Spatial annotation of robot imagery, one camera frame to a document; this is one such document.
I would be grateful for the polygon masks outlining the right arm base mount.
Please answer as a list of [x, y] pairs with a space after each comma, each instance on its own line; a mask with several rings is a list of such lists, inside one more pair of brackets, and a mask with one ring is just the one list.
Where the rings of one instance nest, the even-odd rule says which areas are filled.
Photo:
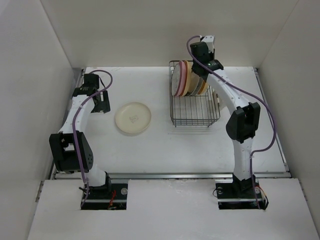
[[269, 199], [258, 182], [254, 190], [257, 200], [252, 187], [243, 193], [237, 193], [231, 182], [216, 182], [212, 194], [217, 198], [219, 210], [266, 210]]

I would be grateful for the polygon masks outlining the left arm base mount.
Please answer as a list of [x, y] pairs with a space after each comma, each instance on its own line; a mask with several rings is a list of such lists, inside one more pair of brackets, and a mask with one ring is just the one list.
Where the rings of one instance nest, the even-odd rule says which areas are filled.
[[87, 198], [86, 189], [81, 187], [80, 189], [83, 191], [80, 204], [81, 210], [117, 211], [127, 209], [128, 183], [90, 186]]

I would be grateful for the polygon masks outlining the orange plate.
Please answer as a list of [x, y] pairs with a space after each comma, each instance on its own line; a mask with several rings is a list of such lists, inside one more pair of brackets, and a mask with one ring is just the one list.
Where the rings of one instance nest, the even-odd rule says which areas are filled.
[[207, 90], [207, 88], [208, 88], [208, 84], [205, 81], [203, 81], [197, 94], [202, 95]]

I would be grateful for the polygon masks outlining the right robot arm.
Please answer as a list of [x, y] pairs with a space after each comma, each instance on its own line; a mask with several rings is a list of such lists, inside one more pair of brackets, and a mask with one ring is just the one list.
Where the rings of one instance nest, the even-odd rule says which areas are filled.
[[227, 107], [230, 118], [226, 132], [232, 140], [234, 149], [234, 170], [232, 193], [243, 197], [253, 189], [255, 177], [252, 173], [250, 155], [253, 138], [258, 129], [261, 107], [257, 102], [251, 103], [230, 81], [222, 64], [214, 59], [206, 42], [187, 44], [192, 54], [192, 71], [212, 87]]

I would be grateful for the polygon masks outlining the cream plate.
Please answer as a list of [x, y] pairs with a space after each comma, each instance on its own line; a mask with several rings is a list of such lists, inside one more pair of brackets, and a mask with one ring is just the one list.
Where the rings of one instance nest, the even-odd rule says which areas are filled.
[[137, 101], [119, 107], [114, 115], [116, 128], [123, 134], [135, 136], [143, 133], [151, 124], [150, 108]]

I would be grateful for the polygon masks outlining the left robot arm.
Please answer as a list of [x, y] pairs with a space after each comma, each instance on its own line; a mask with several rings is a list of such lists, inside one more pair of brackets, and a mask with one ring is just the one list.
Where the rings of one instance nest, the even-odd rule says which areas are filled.
[[74, 89], [67, 118], [58, 133], [49, 137], [49, 145], [56, 169], [73, 174], [79, 172], [84, 184], [81, 190], [90, 190], [100, 198], [111, 195], [112, 186], [108, 174], [94, 166], [93, 151], [85, 137], [90, 114], [111, 111], [108, 88], [112, 75], [105, 70], [93, 70], [83, 75], [83, 83]]

